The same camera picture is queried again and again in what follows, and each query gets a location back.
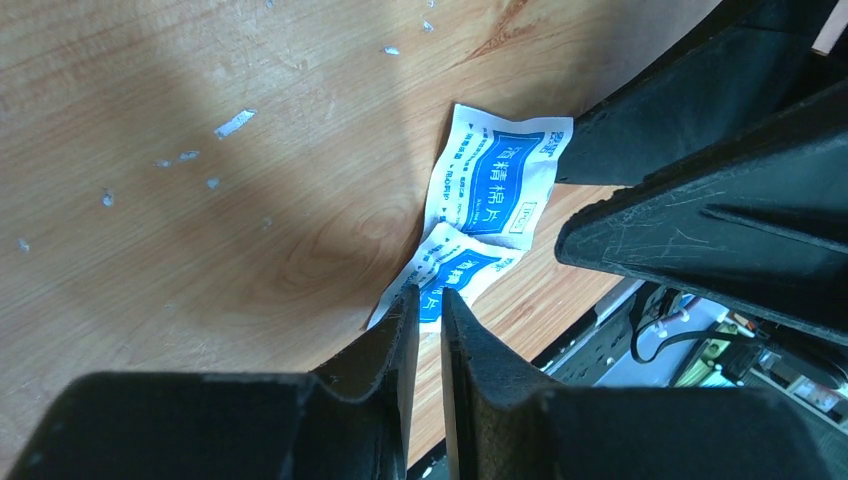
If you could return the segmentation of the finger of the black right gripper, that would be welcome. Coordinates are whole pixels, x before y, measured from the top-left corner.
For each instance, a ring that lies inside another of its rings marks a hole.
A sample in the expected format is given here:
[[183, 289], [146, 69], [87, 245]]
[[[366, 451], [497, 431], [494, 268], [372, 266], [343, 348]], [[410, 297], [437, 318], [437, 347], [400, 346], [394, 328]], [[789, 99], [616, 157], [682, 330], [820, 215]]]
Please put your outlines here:
[[556, 182], [633, 186], [809, 96], [834, 1], [722, 1], [575, 121]]
[[554, 251], [845, 344], [846, 82], [583, 208]]

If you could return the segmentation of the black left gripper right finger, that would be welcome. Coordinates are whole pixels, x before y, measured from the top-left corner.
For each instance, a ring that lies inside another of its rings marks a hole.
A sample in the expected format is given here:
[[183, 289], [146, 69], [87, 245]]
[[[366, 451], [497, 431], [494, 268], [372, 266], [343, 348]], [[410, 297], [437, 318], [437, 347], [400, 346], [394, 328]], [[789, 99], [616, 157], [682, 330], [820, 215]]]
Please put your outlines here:
[[454, 479], [826, 479], [803, 420], [756, 388], [571, 387], [442, 299]]

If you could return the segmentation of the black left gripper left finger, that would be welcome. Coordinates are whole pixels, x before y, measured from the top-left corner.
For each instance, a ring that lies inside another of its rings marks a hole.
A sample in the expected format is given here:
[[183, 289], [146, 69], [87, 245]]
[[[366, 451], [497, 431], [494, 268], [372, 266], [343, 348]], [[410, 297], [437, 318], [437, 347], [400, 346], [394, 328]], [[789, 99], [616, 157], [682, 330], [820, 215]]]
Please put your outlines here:
[[417, 287], [301, 373], [97, 372], [52, 403], [13, 479], [402, 479]]

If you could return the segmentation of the blue white wipe packets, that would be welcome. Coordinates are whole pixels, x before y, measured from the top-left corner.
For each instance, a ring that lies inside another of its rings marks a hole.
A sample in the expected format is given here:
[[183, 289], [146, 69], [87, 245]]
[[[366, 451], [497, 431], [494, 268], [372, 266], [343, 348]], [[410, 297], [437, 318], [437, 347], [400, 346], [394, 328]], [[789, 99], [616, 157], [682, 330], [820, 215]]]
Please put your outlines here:
[[444, 289], [471, 305], [512, 270], [532, 248], [573, 132], [571, 117], [511, 121], [455, 105], [429, 180], [421, 242], [368, 325], [374, 327], [400, 293], [415, 285], [420, 330], [438, 332]]

